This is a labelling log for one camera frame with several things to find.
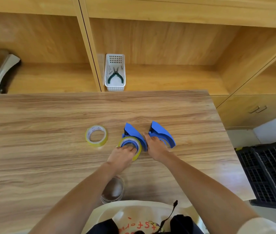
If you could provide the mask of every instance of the cabinet handle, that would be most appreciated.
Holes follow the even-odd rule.
[[[263,109],[263,110],[260,110],[259,112],[257,112],[257,110],[256,110],[256,113],[260,113],[260,112],[262,112],[262,111],[264,111],[264,110],[266,110],[267,109],[267,106],[265,106],[265,108]]]
[[[260,109],[259,106],[257,106],[257,108],[256,108],[255,110],[253,110],[253,111],[251,111],[251,112],[248,112],[248,113],[254,113],[254,112],[256,112],[258,109]]]

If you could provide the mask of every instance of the yellow tape roll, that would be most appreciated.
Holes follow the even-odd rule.
[[[133,157],[133,161],[135,161],[141,153],[141,149],[142,149],[141,143],[136,137],[126,136],[126,137],[122,138],[122,140],[120,141],[118,146],[122,147],[122,145],[126,145],[128,143],[134,144],[137,149],[137,152],[136,152],[135,156]]]
[[[98,141],[98,142],[92,142],[90,141],[90,135],[96,131],[96,130],[101,130],[104,132],[104,136],[103,136],[103,139]],[[106,141],[108,140],[108,133],[106,132],[106,129],[103,127],[103,126],[99,126],[99,125],[95,125],[95,126],[92,126],[90,128],[87,129],[86,133],[85,133],[85,138],[86,138],[86,141],[91,145],[91,146],[94,146],[94,147],[101,147],[102,145],[104,145],[106,143]]]

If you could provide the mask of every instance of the pliers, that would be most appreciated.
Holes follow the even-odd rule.
[[[114,70],[114,73],[109,77],[109,79],[108,79],[108,84],[111,82],[111,79],[112,79],[114,76],[116,76],[116,75],[121,79],[122,84],[123,84],[123,83],[124,83],[124,79],[123,79],[123,77],[118,73],[118,67],[117,67],[116,70],[115,70],[114,67],[113,67],[113,70]]]

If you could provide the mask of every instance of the floor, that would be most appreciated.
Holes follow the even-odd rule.
[[[227,134],[235,148],[260,144],[253,130],[228,130]],[[252,206],[249,201],[245,201],[245,203],[252,207],[260,216],[276,223],[276,209]]]

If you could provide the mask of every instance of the wooden tabletop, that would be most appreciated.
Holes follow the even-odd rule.
[[[206,91],[0,95],[0,233],[33,227],[107,160],[126,122],[143,133],[152,120],[174,137],[179,158],[241,199],[255,197]],[[85,141],[95,124],[108,132],[101,148]],[[190,205],[168,169],[147,153],[120,176],[124,200]]]

